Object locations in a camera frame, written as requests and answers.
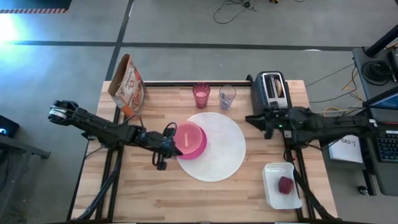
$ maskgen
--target concrete floor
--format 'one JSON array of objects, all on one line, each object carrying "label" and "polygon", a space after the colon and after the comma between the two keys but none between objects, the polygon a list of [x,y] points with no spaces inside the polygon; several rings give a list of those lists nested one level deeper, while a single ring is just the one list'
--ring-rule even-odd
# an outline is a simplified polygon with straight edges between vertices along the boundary
[{"label": "concrete floor", "polygon": [[[371,45],[398,21],[394,0],[281,0],[257,1],[257,12],[246,11],[230,24],[219,25],[212,16],[222,2],[136,0],[120,40],[353,47]],[[53,100],[74,100],[95,112],[113,54],[118,58],[132,54],[145,80],[242,80],[249,73],[279,70],[288,80],[310,83],[353,63],[350,51],[122,47],[114,52],[127,3],[74,0],[66,14],[0,14],[0,24],[7,30],[0,40],[24,41],[0,45],[0,89],[7,96],[0,98],[0,114],[21,125],[19,140],[52,152],[47,161],[31,161],[9,207],[13,221],[66,219],[87,141],[76,128],[48,122],[49,106]],[[228,6],[220,19],[239,10]],[[351,70],[308,87],[310,100],[340,95]],[[361,89],[359,80],[356,83]],[[323,111],[355,103],[347,96],[311,107]],[[340,218],[373,223],[398,219],[397,197],[378,190],[375,197],[359,195],[355,187],[364,182],[360,170],[339,168],[327,157],[325,162]]]}]

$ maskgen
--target red fruit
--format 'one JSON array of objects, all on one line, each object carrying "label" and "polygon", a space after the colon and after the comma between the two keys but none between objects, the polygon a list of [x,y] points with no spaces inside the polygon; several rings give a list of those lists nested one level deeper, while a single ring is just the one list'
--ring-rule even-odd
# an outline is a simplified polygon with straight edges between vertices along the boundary
[{"label": "red fruit", "polygon": [[293,180],[288,177],[281,177],[279,179],[278,188],[279,192],[282,194],[290,194],[293,190]]}]

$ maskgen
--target wooden table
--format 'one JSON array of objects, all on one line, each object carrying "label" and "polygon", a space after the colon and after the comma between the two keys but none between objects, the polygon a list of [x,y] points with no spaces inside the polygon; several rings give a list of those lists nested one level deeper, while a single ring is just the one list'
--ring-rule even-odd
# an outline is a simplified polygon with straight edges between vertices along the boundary
[{"label": "wooden table", "polygon": [[[287,81],[293,106],[309,106],[304,82]],[[97,115],[113,120],[115,104],[104,82]],[[283,138],[276,131],[265,140],[263,134],[245,122],[252,114],[249,87],[236,87],[237,95],[228,111],[220,110],[218,90],[211,87],[208,106],[198,109],[191,87],[148,87],[142,110],[144,126],[162,132],[171,122],[184,121],[194,114],[217,112],[228,116],[241,128],[246,140],[246,156],[239,170],[226,180],[202,182],[184,172],[176,159],[168,159],[167,170],[157,171],[152,153],[124,147],[123,163],[114,208],[114,222],[294,222],[295,210],[274,210],[266,204],[261,171],[271,162],[285,162]],[[90,142],[88,152],[98,148]],[[72,218],[78,217],[98,193],[106,150],[92,154],[84,163]],[[337,217],[335,203],[322,153],[311,147],[303,150],[311,190],[330,214]],[[308,217],[306,201],[304,217]],[[109,193],[104,211],[108,211]]]}]

